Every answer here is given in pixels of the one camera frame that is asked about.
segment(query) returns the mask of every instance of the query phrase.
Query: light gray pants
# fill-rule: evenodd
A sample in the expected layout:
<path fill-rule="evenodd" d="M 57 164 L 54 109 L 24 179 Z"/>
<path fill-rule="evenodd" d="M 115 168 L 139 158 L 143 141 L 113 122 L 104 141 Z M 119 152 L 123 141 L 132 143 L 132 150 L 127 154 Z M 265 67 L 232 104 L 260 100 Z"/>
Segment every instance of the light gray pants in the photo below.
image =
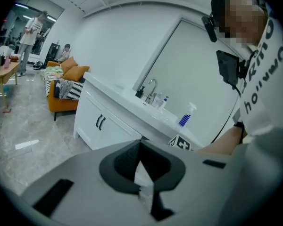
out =
<path fill-rule="evenodd" d="M 20 48 L 18 52 L 18 54 L 20 55 L 19 58 L 20 65 L 19 65 L 18 73 L 24 73 L 26 71 L 26 64 L 32 49 L 33 49 L 33 45 L 28 45 L 23 43 L 20 44 Z"/>

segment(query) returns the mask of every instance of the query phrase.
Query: orange sofa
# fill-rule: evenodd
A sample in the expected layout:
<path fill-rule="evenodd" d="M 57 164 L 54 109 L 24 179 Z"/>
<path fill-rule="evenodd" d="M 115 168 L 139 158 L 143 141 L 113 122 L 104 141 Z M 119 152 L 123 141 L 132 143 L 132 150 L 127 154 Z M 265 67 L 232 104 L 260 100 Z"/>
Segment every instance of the orange sofa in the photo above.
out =
<path fill-rule="evenodd" d="M 47 63 L 47 67 L 54 67 L 60 65 L 59 63 L 49 61 Z M 54 81 L 50 83 L 50 91 L 47 97 L 49 111 L 54 112 L 54 120 L 56 121 L 57 112 L 63 111 L 76 111 L 77 105 L 79 103 L 78 100 L 60 100 L 59 98 L 55 98 L 54 96 Z"/>

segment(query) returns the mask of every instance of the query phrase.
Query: white cabinet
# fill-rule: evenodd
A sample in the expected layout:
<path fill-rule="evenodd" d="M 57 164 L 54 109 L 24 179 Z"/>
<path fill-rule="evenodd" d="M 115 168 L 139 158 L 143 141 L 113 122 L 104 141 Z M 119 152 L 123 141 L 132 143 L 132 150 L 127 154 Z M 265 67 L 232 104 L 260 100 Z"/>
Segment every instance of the white cabinet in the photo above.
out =
<path fill-rule="evenodd" d="M 92 150 L 142 137 L 86 90 L 81 93 L 75 115 L 75 137 L 77 133 Z"/>
<path fill-rule="evenodd" d="M 141 134 L 132 129 L 109 110 L 106 110 L 105 117 L 101 120 L 101 123 L 100 147 L 141 139 L 142 137 Z"/>

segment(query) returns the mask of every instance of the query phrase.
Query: man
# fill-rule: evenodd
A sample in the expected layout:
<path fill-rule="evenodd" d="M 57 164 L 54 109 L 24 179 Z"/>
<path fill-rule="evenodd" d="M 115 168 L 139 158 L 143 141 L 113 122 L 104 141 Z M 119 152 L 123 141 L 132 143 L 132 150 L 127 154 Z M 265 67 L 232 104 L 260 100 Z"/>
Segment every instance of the man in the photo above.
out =
<path fill-rule="evenodd" d="M 69 58 L 69 54 L 70 54 L 70 51 L 69 51 L 69 50 L 70 50 L 70 44 L 66 44 L 66 45 L 64 46 L 64 49 L 63 49 L 63 52 L 62 52 L 60 58 L 58 58 L 58 59 L 49 58 L 49 59 L 47 60 L 47 62 L 48 62 L 48 61 L 54 61 L 54 62 L 57 62 L 57 63 L 62 63 L 62 62 L 64 62 L 65 60 L 67 60 L 67 59 Z"/>
<path fill-rule="evenodd" d="M 20 66 L 18 69 L 18 76 L 25 75 L 26 64 L 29 55 L 32 51 L 33 45 L 36 42 L 36 38 L 41 38 L 40 32 L 42 29 L 42 22 L 47 17 L 47 11 L 42 11 L 38 17 L 30 19 L 24 29 L 23 37 L 20 41 L 19 55 Z"/>
<path fill-rule="evenodd" d="M 242 123 L 200 151 L 231 155 L 247 134 L 262 135 L 283 128 L 283 28 L 267 6 L 252 0 L 212 0 L 215 24 L 226 37 L 257 46 L 243 82 L 240 99 Z"/>

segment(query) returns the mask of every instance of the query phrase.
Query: orange pillow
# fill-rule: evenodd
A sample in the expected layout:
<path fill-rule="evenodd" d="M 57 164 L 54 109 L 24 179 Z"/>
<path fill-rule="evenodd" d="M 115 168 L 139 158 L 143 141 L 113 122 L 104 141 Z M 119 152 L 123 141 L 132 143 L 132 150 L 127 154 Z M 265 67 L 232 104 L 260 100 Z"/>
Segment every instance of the orange pillow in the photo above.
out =
<path fill-rule="evenodd" d="M 61 67 L 62 67 L 64 74 L 66 74 L 67 71 L 70 70 L 74 66 L 78 66 L 78 64 L 74 60 L 73 56 L 70 57 L 69 59 L 65 60 L 63 63 L 61 63 Z"/>
<path fill-rule="evenodd" d="M 78 82 L 86 71 L 89 70 L 89 66 L 75 66 L 64 74 L 63 79 L 68 81 Z"/>

